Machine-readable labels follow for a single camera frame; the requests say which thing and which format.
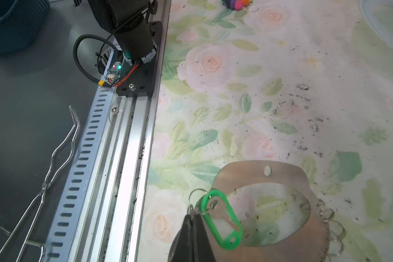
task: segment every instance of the slotted metal strip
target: slotted metal strip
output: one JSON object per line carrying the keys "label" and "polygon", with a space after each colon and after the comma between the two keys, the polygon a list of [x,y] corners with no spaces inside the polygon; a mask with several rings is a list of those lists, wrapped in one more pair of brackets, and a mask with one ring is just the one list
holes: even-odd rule
{"label": "slotted metal strip", "polygon": [[45,243],[47,262],[68,259],[114,94],[114,90],[98,86]]}

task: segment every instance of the red wire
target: red wire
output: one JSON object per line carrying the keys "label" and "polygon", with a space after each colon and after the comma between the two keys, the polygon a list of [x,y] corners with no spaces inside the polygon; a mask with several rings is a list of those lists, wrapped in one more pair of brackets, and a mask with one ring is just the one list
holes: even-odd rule
{"label": "red wire", "polygon": [[128,79],[128,77],[132,74],[132,72],[134,72],[134,71],[137,69],[138,65],[139,65],[139,64],[135,63],[134,67],[131,69],[131,71],[128,73],[128,75],[126,75],[126,77],[124,77],[124,78],[122,79],[122,81],[120,81],[119,83],[116,83],[116,84],[113,85],[113,86],[118,87],[118,86],[120,86],[124,81],[126,81],[126,80]]}

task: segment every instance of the black mounting plate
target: black mounting plate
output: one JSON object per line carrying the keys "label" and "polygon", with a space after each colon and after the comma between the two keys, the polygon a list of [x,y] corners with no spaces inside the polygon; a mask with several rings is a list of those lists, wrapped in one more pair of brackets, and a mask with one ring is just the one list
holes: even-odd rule
{"label": "black mounting plate", "polygon": [[[153,60],[149,63],[141,64],[131,74],[131,76],[116,88],[118,96],[125,97],[151,97],[153,95],[154,83],[156,80],[157,61],[159,59],[160,42],[162,39],[163,25],[160,21],[150,23],[150,32],[152,38],[157,45],[157,53]],[[135,90],[129,88],[130,84],[134,84]]]}

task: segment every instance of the colorful pom pom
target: colorful pom pom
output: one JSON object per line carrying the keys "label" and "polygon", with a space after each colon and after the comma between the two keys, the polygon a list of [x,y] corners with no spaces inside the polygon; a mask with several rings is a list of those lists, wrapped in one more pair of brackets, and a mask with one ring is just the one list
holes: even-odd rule
{"label": "colorful pom pom", "polygon": [[230,9],[231,10],[234,10],[234,6],[236,5],[237,1],[236,0],[230,0]]}
{"label": "colorful pom pom", "polygon": [[251,0],[241,0],[243,6],[247,6],[248,4],[251,3]]}
{"label": "colorful pom pom", "polygon": [[224,0],[225,7],[230,8],[230,1],[231,0]]}
{"label": "colorful pom pom", "polygon": [[242,10],[242,8],[243,8],[243,3],[242,3],[242,1],[237,0],[237,1],[236,1],[236,4],[234,5],[234,8],[235,8],[236,10]]}

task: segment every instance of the green key tag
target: green key tag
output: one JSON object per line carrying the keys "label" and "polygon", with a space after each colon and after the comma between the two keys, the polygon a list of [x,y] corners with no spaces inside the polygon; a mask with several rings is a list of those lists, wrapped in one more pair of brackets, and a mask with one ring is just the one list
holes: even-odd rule
{"label": "green key tag", "polygon": [[[219,197],[222,201],[224,201],[224,203],[226,204],[226,212],[228,213],[231,220],[234,222],[234,226],[232,227],[233,231],[225,238],[222,237],[222,234],[216,227],[213,221],[213,217],[210,215],[210,213],[207,212],[207,206],[210,202],[210,199],[212,199],[213,197]],[[240,241],[243,237],[243,229],[235,213],[233,212],[233,209],[231,208],[227,197],[223,192],[217,189],[211,189],[201,200],[201,211],[204,213],[203,217],[205,219],[205,222],[207,223],[208,227],[210,228],[221,248],[225,250],[233,250],[240,244]]]}

